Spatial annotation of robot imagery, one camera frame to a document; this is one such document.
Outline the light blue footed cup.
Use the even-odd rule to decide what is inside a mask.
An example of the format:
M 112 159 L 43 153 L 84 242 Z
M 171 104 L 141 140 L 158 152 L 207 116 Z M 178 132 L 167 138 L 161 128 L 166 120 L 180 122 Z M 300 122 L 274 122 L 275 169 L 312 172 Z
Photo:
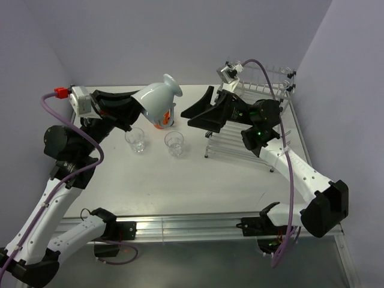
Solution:
M 171 110 L 175 115 L 174 97 L 183 96 L 181 87 L 169 74 L 163 75 L 163 82 L 152 83 L 133 95 L 142 107 L 142 114 L 152 124 Z

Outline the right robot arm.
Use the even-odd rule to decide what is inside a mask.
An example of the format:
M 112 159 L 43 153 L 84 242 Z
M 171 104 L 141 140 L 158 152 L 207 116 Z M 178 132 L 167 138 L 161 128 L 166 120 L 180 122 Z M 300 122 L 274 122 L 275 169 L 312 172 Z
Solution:
M 272 234 L 280 227 L 304 227 L 321 238 L 348 216 L 346 183 L 317 172 L 288 147 L 283 133 L 275 131 L 281 124 L 279 101 L 261 99 L 248 104 L 235 93 L 222 90 L 211 104 L 213 91 L 208 87 L 199 101 L 181 113 L 188 126 L 219 133 L 228 121 L 247 125 L 241 131 L 245 148 L 280 172 L 305 201 L 303 205 L 268 205 L 260 211 L 254 230 Z

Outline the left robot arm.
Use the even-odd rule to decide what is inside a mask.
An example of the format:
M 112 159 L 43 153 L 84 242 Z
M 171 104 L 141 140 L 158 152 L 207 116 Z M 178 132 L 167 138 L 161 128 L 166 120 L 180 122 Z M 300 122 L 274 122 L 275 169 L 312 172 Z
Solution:
M 91 241 L 118 245 L 123 233 L 116 216 L 97 208 L 59 237 L 63 216 L 104 160 L 101 142 L 115 129 L 130 131 L 142 112 L 133 92 L 110 93 L 86 88 L 56 88 L 41 105 L 60 120 L 44 134 L 44 153 L 54 159 L 46 188 L 19 233 L 1 248 L 1 272 L 30 287 L 45 287 L 60 266 Z M 97 158 L 93 151 L 100 151 Z

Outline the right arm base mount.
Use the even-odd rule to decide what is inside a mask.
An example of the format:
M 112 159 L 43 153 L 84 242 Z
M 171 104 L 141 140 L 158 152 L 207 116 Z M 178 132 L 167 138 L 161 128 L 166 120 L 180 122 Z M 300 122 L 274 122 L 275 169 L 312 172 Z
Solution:
M 279 202 L 273 202 L 259 212 L 257 217 L 243 217 L 236 227 L 242 230 L 243 236 L 275 236 L 275 239 L 258 240 L 259 249 L 264 254 L 274 254 L 283 243 L 283 236 L 287 232 L 287 221 L 282 226 L 275 226 L 267 217 L 267 213 Z

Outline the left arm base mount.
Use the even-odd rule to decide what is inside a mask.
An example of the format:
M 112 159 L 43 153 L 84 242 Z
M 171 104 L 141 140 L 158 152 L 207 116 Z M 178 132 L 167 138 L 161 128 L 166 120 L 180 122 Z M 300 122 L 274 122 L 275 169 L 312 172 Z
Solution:
M 128 263 L 132 262 L 138 256 L 138 250 L 133 248 L 128 241 L 135 240 L 136 232 L 136 221 L 116 221 L 108 224 L 106 231 L 95 239 L 95 258 L 110 265 L 121 265 L 122 262 L 114 262 L 112 259 L 118 257 L 122 252 L 133 252 L 133 257 L 127 260 Z

